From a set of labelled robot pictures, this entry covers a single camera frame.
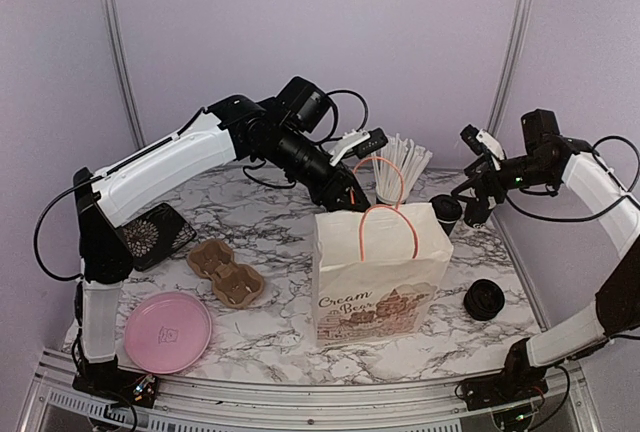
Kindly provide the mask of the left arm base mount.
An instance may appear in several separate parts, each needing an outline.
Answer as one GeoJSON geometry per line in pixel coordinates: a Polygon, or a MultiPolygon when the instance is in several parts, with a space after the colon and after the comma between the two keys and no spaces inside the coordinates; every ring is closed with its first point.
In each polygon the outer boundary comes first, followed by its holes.
{"type": "Polygon", "coordinates": [[[123,370],[116,359],[104,363],[82,363],[72,383],[76,391],[149,409],[156,402],[158,386],[157,376],[123,370]]]}

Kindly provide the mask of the white paper takeout bag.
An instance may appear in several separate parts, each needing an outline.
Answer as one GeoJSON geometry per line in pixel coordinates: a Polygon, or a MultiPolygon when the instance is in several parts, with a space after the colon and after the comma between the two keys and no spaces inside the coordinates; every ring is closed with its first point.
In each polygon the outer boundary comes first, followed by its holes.
{"type": "Polygon", "coordinates": [[[429,202],[315,215],[312,318],[317,345],[416,333],[452,254],[429,202]]]}

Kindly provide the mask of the right aluminium frame post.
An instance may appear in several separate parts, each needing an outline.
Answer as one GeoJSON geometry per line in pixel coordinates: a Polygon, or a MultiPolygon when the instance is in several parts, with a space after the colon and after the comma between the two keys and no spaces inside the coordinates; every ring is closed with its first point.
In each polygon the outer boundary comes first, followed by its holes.
{"type": "Polygon", "coordinates": [[[533,0],[515,0],[510,31],[507,37],[506,51],[489,110],[489,117],[483,127],[483,129],[494,138],[497,137],[497,133],[505,117],[511,87],[519,59],[524,50],[532,2],[533,0]]]}

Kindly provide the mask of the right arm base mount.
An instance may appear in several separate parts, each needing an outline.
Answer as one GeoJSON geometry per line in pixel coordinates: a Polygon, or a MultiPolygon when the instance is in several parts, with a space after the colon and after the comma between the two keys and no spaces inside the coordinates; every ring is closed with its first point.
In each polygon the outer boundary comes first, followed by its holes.
{"type": "Polygon", "coordinates": [[[462,380],[455,389],[469,411],[505,405],[544,394],[547,367],[534,367],[527,354],[528,339],[514,343],[505,358],[503,368],[494,374],[462,380]]]}

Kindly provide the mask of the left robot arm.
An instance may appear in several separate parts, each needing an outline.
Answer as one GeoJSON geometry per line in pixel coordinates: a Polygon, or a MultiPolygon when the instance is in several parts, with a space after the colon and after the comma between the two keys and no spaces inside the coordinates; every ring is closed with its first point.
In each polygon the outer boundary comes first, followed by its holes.
{"type": "Polygon", "coordinates": [[[333,93],[301,77],[275,97],[255,102],[232,95],[199,109],[180,129],[96,172],[73,178],[79,225],[82,359],[86,378],[106,397],[125,390],[117,368],[115,325],[120,291],[133,270],[133,255],[118,227],[157,197],[210,169],[245,158],[277,166],[304,185],[312,202],[327,211],[363,212],[370,203],[342,162],[372,152],[373,133],[363,127],[334,140],[325,151],[309,138],[327,112],[338,107],[333,93]]]}

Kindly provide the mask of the brown cardboard cup carrier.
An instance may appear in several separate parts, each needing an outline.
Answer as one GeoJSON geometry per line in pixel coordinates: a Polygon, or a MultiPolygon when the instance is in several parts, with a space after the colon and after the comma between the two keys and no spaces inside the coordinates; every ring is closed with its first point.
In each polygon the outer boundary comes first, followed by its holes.
{"type": "Polygon", "coordinates": [[[198,277],[211,282],[213,294],[226,307],[246,309],[264,291],[265,279],[250,265],[237,263],[233,249],[222,240],[197,245],[187,263],[198,277]]]}

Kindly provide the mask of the black floral patterned tray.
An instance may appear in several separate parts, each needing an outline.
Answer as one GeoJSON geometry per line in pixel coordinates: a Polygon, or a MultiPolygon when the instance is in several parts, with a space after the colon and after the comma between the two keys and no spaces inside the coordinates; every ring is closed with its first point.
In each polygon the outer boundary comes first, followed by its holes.
{"type": "Polygon", "coordinates": [[[166,202],[121,226],[119,233],[138,272],[156,266],[197,236],[195,229],[166,202]]]}

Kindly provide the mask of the pink round plate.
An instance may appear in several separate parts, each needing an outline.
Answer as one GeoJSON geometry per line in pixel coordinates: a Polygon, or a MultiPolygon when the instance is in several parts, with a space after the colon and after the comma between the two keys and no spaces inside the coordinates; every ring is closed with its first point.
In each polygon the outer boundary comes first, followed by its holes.
{"type": "Polygon", "coordinates": [[[193,365],[212,334],[210,313],[194,296],[163,292],[143,302],[128,318],[124,350],[139,368],[159,375],[193,365]]]}

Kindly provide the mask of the stack of black cup lids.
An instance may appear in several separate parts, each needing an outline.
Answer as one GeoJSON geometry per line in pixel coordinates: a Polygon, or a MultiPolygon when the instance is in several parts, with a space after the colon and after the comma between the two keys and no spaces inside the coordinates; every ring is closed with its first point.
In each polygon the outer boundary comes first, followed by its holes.
{"type": "Polygon", "coordinates": [[[495,282],[479,279],[471,284],[463,298],[463,306],[476,321],[494,319],[505,306],[505,296],[495,282]]]}

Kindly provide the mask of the front aluminium frame rail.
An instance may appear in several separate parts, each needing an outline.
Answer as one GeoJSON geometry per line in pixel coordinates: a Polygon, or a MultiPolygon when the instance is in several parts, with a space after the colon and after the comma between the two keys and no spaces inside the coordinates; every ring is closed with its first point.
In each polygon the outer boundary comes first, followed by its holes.
{"type": "Polygon", "coordinates": [[[302,386],[163,377],[153,406],[132,414],[74,390],[74,373],[69,355],[45,350],[17,430],[43,431],[63,413],[64,430],[99,424],[120,431],[495,431],[498,419],[525,405],[470,411],[456,378],[302,386]]]}

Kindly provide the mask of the aluminium frame post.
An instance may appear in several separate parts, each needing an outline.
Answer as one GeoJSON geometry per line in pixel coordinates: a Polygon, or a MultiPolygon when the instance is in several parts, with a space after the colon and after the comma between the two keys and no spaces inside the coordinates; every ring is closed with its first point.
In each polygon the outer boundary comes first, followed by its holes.
{"type": "Polygon", "coordinates": [[[134,147],[139,150],[146,146],[146,140],[138,113],[131,82],[125,47],[120,27],[117,0],[101,0],[106,24],[108,42],[114,65],[116,81],[122,97],[125,117],[134,147]]]}
{"type": "Polygon", "coordinates": [[[532,2],[533,0],[515,0],[510,31],[507,37],[506,51],[489,110],[489,117],[483,127],[483,129],[494,138],[497,137],[497,133],[505,117],[511,87],[519,59],[524,50],[532,2]]]}

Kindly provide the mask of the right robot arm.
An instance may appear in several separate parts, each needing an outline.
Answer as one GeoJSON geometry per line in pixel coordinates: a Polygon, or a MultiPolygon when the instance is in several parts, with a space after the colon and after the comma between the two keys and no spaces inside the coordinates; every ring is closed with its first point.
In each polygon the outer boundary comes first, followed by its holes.
{"type": "Polygon", "coordinates": [[[551,110],[536,109],[520,119],[524,152],[507,156],[488,131],[466,126],[460,136],[475,154],[465,182],[452,195],[464,205],[464,221],[477,227],[494,209],[509,205],[531,222],[545,222],[577,232],[598,226],[618,262],[582,310],[510,347],[502,370],[482,378],[506,399],[515,400],[546,370],[584,357],[605,343],[639,336],[639,200],[616,177],[596,145],[564,135],[551,110]],[[582,205],[581,217],[549,217],[516,204],[516,191],[537,188],[547,196],[567,189],[582,205]]]}

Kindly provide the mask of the left aluminium frame post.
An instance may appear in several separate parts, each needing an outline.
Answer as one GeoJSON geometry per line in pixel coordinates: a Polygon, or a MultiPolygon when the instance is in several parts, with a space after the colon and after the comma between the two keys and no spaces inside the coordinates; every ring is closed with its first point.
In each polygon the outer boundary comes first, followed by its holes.
{"type": "Polygon", "coordinates": [[[106,24],[108,42],[114,65],[116,81],[122,97],[125,117],[134,147],[139,150],[146,146],[146,140],[138,113],[131,82],[125,47],[120,27],[117,0],[101,0],[106,24]]]}

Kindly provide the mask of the stack of paper coffee cups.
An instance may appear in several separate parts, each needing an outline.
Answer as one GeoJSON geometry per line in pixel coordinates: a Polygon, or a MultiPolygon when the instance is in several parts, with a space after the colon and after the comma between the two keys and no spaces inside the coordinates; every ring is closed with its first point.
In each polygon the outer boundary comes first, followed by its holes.
{"type": "Polygon", "coordinates": [[[472,228],[479,228],[486,224],[494,206],[488,200],[472,198],[466,202],[463,221],[472,228]]]}

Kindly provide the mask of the bundle of white paper straws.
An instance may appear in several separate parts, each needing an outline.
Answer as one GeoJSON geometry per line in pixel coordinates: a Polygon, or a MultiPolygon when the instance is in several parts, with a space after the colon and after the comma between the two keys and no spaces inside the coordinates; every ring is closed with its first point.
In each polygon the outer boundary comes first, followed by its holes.
{"type": "Polygon", "coordinates": [[[401,138],[399,134],[387,138],[387,145],[372,154],[372,157],[378,157],[373,161],[375,193],[400,193],[404,203],[433,154],[426,147],[416,144],[412,139],[401,138]]]}

